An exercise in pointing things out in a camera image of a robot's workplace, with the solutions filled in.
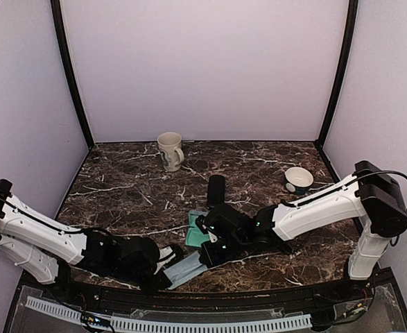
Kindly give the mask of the black hard glasses case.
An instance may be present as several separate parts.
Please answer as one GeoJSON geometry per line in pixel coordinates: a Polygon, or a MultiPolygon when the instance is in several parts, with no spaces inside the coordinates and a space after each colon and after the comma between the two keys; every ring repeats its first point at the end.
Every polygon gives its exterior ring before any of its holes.
{"type": "Polygon", "coordinates": [[[212,175],[209,177],[207,188],[207,207],[214,208],[225,202],[225,177],[212,175]]]}

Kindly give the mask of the blue textured glasses case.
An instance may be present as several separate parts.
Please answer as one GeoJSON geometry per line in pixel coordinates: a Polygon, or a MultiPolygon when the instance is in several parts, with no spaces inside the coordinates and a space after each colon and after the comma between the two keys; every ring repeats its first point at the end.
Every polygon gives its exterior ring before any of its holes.
{"type": "Polygon", "coordinates": [[[203,234],[196,225],[196,220],[199,216],[206,216],[207,212],[201,212],[198,210],[190,210],[189,217],[189,229],[185,238],[185,245],[193,248],[201,248],[201,244],[209,241],[208,234],[203,234]]]}

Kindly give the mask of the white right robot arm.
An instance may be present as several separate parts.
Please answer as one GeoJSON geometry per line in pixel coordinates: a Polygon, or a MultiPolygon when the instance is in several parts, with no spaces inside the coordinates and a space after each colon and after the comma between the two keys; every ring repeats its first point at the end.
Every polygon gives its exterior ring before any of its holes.
{"type": "Polygon", "coordinates": [[[390,241],[407,230],[407,203],[393,178],[396,174],[362,160],[340,182],[293,202],[267,206],[253,217],[227,203],[216,205],[196,221],[210,236],[201,245],[199,261],[213,268],[245,250],[277,248],[289,254],[288,242],[301,234],[360,218],[364,228],[348,260],[347,276],[335,287],[335,295],[349,301],[361,291],[390,241]]]}

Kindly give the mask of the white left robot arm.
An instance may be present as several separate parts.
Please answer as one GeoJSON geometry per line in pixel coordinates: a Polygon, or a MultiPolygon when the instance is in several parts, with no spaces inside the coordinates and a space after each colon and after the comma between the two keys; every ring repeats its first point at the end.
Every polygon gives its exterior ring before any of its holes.
{"type": "Polygon", "coordinates": [[[164,248],[148,237],[114,236],[102,228],[73,228],[31,209],[0,179],[0,252],[55,295],[74,302],[79,288],[68,277],[72,266],[101,277],[136,284],[153,293],[172,282],[164,267],[183,258],[179,246],[164,248]]]}

